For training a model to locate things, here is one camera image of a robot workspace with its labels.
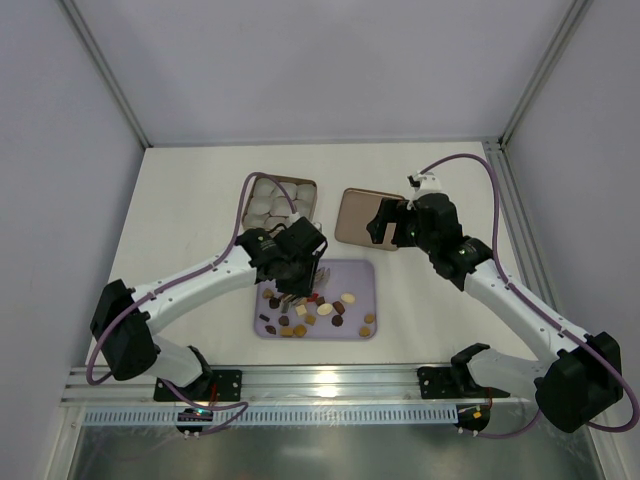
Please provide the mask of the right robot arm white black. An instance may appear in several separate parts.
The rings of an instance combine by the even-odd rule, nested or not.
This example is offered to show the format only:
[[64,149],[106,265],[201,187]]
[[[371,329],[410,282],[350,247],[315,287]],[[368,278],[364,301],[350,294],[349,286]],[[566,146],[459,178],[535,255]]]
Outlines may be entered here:
[[375,244],[394,225],[392,244],[427,254],[434,270],[502,320],[531,350],[532,361],[476,343],[451,359],[459,392],[491,387],[535,402],[556,428],[572,433],[621,400],[620,348],[602,332],[593,336],[514,281],[492,249],[462,232],[443,193],[415,201],[383,199],[366,230]]

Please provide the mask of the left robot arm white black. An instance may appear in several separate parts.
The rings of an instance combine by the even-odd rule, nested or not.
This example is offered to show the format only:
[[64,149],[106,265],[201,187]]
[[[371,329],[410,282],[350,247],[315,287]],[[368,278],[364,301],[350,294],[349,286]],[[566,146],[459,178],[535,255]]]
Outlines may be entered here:
[[285,295],[310,296],[327,246],[321,230],[300,217],[274,231],[237,233],[219,254],[163,280],[137,287],[121,279],[107,284],[90,324],[96,345],[86,367],[88,383],[147,374],[174,398],[201,400],[214,383],[209,363],[197,348],[178,346],[162,331],[218,297],[262,282],[274,283]]

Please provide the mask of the white swirl oval chocolate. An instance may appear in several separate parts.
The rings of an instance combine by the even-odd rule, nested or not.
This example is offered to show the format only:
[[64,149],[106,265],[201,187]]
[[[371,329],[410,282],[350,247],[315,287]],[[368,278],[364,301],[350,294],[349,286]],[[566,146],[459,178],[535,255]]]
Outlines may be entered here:
[[356,301],[356,297],[351,293],[343,293],[341,295],[341,300],[348,304],[353,304]]

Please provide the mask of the caramel shell chocolate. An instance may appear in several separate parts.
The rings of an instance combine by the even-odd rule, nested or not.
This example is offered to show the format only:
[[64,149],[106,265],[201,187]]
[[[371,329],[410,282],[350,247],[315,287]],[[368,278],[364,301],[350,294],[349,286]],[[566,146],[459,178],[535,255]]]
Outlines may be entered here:
[[297,325],[294,328],[294,334],[298,337],[303,337],[306,335],[306,333],[307,333],[307,329],[304,325]]

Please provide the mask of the brown tin lid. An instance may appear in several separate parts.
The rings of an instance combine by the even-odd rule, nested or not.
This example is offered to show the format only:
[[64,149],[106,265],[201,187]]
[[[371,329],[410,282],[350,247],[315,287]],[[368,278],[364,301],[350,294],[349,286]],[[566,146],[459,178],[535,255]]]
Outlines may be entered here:
[[376,216],[383,199],[403,200],[403,197],[373,190],[347,188],[340,203],[334,238],[348,245],[396,251],[397,247],[391,243],[395,231],[394,224],[387,226],[381,244],[374,244],[366,230],[368,223]]

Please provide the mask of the brown tin box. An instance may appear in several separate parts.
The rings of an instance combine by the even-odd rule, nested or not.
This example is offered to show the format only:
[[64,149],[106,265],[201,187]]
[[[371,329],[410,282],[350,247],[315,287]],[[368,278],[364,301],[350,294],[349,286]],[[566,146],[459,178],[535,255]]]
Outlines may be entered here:
[[275,235],[278,225],[289,225],[292,214],[289,203],[301,217],[312,221],[317,198],[318,186],[313,180],[280,175],[273,175],[271,180],[259,176],[253,181],[245,200],[241,228],[262,228]]

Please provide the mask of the purple plastic tray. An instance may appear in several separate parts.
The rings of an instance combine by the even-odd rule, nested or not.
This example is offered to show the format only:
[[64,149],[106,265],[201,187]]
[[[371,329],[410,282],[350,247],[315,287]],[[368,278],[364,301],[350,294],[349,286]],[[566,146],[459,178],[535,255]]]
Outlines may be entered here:
[[[343,325],[340,327],[332,325],[332,317],[339,315],[334,307],[329,315],[320,316],[316,312],[318,307],[316,302],[308,302],[307,298],[302,298],[295,303],[289,304],[284,304],[280,301],[280,306],[277,309],[272,309],[269,306],[269,300],[271,298],[265,299],[263,297],[263,291],[265,289],[272,290],[274,292],[272,298],[280,298],[283,293],[280,293],[276,289],[275,283],[271,281],[261,283],[257,288],[253,329],[259,338],[266,340],[300,341],[366,341],[375,336],[377,332],[377,297],[373,264],[367,260],[330,259],[321,261],[319,264],[319,268],[320,267],[330,268],[331,276],[328,282],[313,295],[318,295],[318,297],[323,296],[326,303],[331,305],[335,301],[340,301],[345,307],[345,312],[341,315],[344,320]],[[353,304],[343,302],[341,300],[343,293],[353,294],[356,297],[356,301]],[[296,307],[300,305],[306,307],[307,313],[304,316],[298,316],[296,313]],[[260,319],[260,314],[268,316],[270,320],[264,321]],[[367,324],[364,321],[364,317],[367,314],[373,314],[375,316],[373,323]],[[288,326],[281,326],[278,322],[278,319],[283,315],[289,317],[290,324]],[[307,315],[314,315],[316,317],[314,325],[305,322]],[[275,335],[265,330],[267,325],[276,328]],[[283,337],[280,335],[280,330],[283,327],[291,327],[294,331],[297,325],[304,325],[306,327],[307,333],[305,336],[298,337],[294,334],[291,337]],[[368,337],[359,335],[361,327],[368,327],[370,329],[370,335]]]

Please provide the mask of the aluminium rail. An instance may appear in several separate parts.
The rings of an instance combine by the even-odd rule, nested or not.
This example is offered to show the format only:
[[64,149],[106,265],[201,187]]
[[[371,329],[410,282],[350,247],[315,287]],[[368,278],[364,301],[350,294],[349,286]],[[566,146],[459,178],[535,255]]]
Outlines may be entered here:
[[[423,400],[417,378],[422,366],[412,365],[302,365],[302,366],[222,366],[215,369],[241,370],[240,401],[275,400]],[[62,395],[66,404],[171,401],[173,395],[151,376],[118,382],[107,380],[99,386],[86,382],[85,371],[69,374]]]

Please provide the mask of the left black mount plate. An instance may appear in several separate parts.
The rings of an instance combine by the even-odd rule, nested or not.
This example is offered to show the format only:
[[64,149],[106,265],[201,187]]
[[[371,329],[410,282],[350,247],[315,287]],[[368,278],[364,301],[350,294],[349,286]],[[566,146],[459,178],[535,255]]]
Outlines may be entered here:
[[209,377],[198,380],[178,392],[194,402],[239,402],[242,389],[241,370],[214,369]]

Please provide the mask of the black mount plate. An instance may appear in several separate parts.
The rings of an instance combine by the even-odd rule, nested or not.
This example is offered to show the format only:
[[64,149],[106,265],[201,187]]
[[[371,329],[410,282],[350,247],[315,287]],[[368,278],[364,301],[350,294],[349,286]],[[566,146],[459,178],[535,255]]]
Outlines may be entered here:
[[450,366],[417,369],[420,395],[423,400],[455,399],[459,397],[458,387],[451,375]]
[[194,402],[239,402],[242,389],[241,370],[214,369],[209,377],[198,380],[178,392]]

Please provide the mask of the right black mount plate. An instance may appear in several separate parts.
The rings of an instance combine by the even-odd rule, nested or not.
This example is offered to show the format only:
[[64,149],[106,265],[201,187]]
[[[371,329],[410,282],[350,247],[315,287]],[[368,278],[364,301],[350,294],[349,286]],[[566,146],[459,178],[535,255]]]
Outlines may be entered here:
[[459,397],[458,387],[451,375],[450,366],[417,369],[420,395],[423,400],[455,399]]

